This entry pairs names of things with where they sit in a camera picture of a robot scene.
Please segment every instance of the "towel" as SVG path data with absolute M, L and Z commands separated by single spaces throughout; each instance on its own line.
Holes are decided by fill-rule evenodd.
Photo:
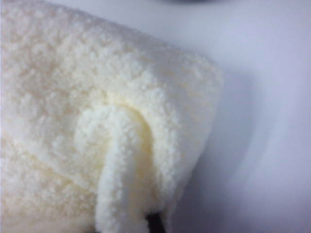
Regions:
M 78 10 L 1 2 L 1 227 L 147 233 L 170 217 L 222 86 L 207 58 Z

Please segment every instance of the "cream towel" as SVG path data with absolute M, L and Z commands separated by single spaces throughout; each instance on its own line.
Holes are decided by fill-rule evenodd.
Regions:
M 206 58 L 41 1 L 1 2 L 3 232 L 147 233 L 203 151 Z

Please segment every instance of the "white background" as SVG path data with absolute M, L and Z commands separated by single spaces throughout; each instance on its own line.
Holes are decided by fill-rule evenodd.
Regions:
M 51 0 L 206 55 L 226 83 L 174 233 L 311 232 L 311 0 Z

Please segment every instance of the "microfiber cloth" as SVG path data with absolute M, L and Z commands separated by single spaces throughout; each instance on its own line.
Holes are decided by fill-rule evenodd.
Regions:
M 222 86 L 203 56 L 43 1 L 1 2 L 1 229 L 147 233 L 170 217 Z

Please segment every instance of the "black cord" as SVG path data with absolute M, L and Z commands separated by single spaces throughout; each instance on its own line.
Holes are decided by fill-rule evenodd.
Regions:
M 159 213 L 150 214 L 146 217 L 150 233 L 165 233 Z

